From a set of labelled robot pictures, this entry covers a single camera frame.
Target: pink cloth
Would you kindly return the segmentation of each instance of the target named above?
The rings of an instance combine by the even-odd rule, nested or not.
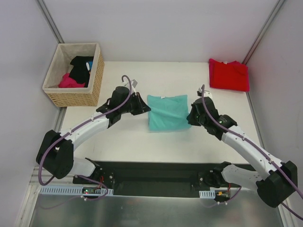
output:
[[[84,87],[85,83],[78,84],[74,79],[70,78],[69,73],[65,73],[63,76],[60,84],[58,85],[59,88],[75,88],[75,87]]]

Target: white wall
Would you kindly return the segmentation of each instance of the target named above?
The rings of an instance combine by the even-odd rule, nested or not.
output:
[[[303,190],[303,1],[286,1],[248,63],[253,107],[265,147],[298,166]],[[303,201],[291,196],[303,215]]]
[[[242,61],[277,0],[45,0],[66,43],[106,61]]]
[[[58,109],[42,91],[56,40],[34,0],[0,3],[0,227],[12,227]]]

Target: black cloth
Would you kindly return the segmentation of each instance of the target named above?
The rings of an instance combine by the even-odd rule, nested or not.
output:
[[[74,79],[78,84],[85,83],[84,87],[89,85],[89,71],[87,70],[86,63],[93,61],[94,57],[89,56],[76,56],[71,61],[74,67],[70,72],[70,78]]]

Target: cable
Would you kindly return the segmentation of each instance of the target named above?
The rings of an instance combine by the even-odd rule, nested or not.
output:
[[[121,108],[130,98],[130,96],[132,95],[132,82],[131,80],[129,79],[129,77],[127,75],[123,75],[122,76],[122,82],[124,82],[124,78],[126,78],[128,80],[128,83],[129,83],[129,93],[128,93],[128,96],[127,98],[117,107],[115,107],[114,109],[110,110],[110,111],[107,111],[106,113],[102,113],[96,117],[93,118],[93,120],[95,119],[98,119],[106,114],[110,114],[112,113],[113,111],[116,111],[117,109]],[[89,119],[83,123],[81,123],[80,125],[78,125],[77,127],[73,128],[71,130],[71,132],[75,132],[77,129],[81,128],[82,126],[86,125],[87,123],[91,122],[92,119]],[[68,135],[70,135],[70,133],[66,133],[65,135],[61,136],[58,140],[56,140],[54,143],[51,144],[51,146],[46,149],[45,153],[42,155],[42,158],[41,158],[41,161],[40,161],[40,165],[39,165],[39,171],[38,171],[38,180],[39,180],[39,183],[42,185],[42,186],[46,186],[48,185],[53,179],[54,179],[54,176],[52,176],[46,183],[44,183],[42,181],[42,167],[43,167],[43,163],[45,161],[45,158],[47,156],[47,154],[53,149],[53,147],[58,144],[61,140],[63,140],[65,137],[67,137]]]
[[[242,186],[237,190],[237,192],[228,201],[218,202],[218,203],[215,203],[215,204],[210,205],[210,206],[206,206],[206,205],[202,204],[202,206],[204,206],[205,208],[211,208],[211,207],[214,207],[214,206],[217,206],[217,205],[222,205],[222,204],[227,205],[228,202],[232,201],[239,194],[239,192],[241,191],[241,189],[242,189]]]
[[[303,193],[298,189],[298,187],[291,181],[291,179],[289,179],[289,177],[286,175],[286,173],[284,173],[284,171],[274,162],[270,159],[270,157],[262,150],[260,149],[254,142],[252,142],[251,140],[245,138],[244,136],[234,132],[233,130],[227,129],[224,126],[222,126],[221,124],[219,124],[215,118],[213,118],[213,116],[210,114],[210,112],[208,111],[206,104],[205,104],[205,100],[204,100],[204,89],[205,89],[205,85],[202,85],[202,104],[203,107],[207,113],[207,115],[209,116],[209,118],[217,125],[219,126],[221,129],[230,132],[233,135],[238,136],[239,138],[245,140],[246,142],[248,142],[250,145],[252,145],[257,151],[259,151],[268,161],[269,163],[271,163],[281,174],[282,176],[290,183],[290,185],[297,191],[297,193],[300,195],[300,197],[303,199]],[[300,217],[298,214],[296,214],[293,210],[291,210],[288,206],[286,206],[284,203],[282,203],[282,205],[288,209],[292,214],[294,214],[296,217],[298,217],[300,220],[303,220],[302,217]]]
[[[297,218],[299,218],[300,220],[303,221],[303,218],[302,218],[300,215],[298,215],[296,212],[294,212],[292,209],[290,209],[288,206],[286,206],[285,203],[282,202],[281,204],[282,204],[282,206],[284,206],[286,209],[288,209],[289,212],[291,212],[293,215],[295,215]]]
[[[100,200],[100,199],[102,199],[103,197],[105,197],[105,196],[108,194],[108,188],[107,188],[103,183],[98,182],[98,181],[91,180],[91,179],[89,179],[89,178],[87,178],[87,177],[85,177],[85,176],[82,176],[82,175],[77,175],[77,176],[78,176],[78,177],[81,177],[81,178],[83,178],[83,179],[85,179],[85,180],[87,180],[87,181],[91,181],[91,182],[93,182],[93,183],[98,183],[100,186],[102,186],[102,187],[104,187],[104,188],[106,189],[106,193],[104,193],[103,195],[98,196],[97,198],[94,198],[94,199],[90,199],[90,198],[88,198],[88,197],[85,197],[85,199],[84,199],[85,201],[86,201],[86,200],[88,200],[88,201]],[[67,202],[69,202],[69,201],[71,201],[71,200],[73,200],[73,199],[76,199],[76,198],[83,198],[83,197],[84,197],[83,195],[76,195],[76,196],[73,196],[73,197],[69,198],[68,200],[66,200],[66,201],[64,201],[64,202],[62,202],[62,203],[59,203],[59,204],[57,204],[57,205],[55,205],[55,206],[52,206],[52,207],[43,207],[43,206],[41,205],[40,199],[38,199],[38,205],[39,205],[39,207],[40,207],[41,209],[44,209],[44,210],[51,210],[51,209],[53,209],[53,208],[60,207],[61,205],[66,204]]]

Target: folded red shirt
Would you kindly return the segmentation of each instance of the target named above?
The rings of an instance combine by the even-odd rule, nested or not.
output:
[[[219,89],[249,91],[248,67],[238,61],[225,64],[210,59],[209,85]]]
[[[69,73],[65,73],[60,84],[58,85],[59,88],[75,88],[75,87],[84,87],[85,83],[78,84],[77,81],[70,78]]]

